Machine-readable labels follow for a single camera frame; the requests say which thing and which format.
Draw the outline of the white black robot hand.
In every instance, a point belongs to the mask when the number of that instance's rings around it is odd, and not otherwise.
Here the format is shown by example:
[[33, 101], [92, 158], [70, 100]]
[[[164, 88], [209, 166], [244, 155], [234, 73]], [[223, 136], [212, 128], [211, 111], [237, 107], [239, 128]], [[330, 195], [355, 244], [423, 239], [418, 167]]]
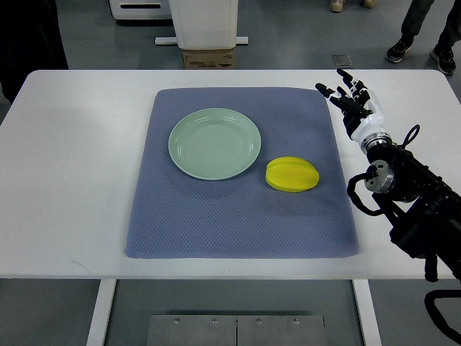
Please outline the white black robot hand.
[[338, 86], [334, 91], [322, 83], [317, 83], [315, 88], [341, 110], [348, 137], [362, 143], [373, 133], [383, 133], [384, 115], [375, 95], [361, 80], [345, 70], [339, 68], [336, 72], [342, 77], [347, 90]]

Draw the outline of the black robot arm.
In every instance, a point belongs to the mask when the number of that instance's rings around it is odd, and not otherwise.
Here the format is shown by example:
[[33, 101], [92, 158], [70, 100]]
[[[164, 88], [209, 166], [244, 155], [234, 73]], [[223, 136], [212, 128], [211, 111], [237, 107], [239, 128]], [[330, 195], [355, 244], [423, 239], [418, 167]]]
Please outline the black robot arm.
[[386, 216], [391, 242], [423, 259], [424, 277], [434, 283], [439, 261], [460, 278], [460, 196], [407, 150], [419, 129], [415, 125], [401, 144], [384, 132], [360, 140], [370, 165], [349, 180], [347, 194], [363, 213]]

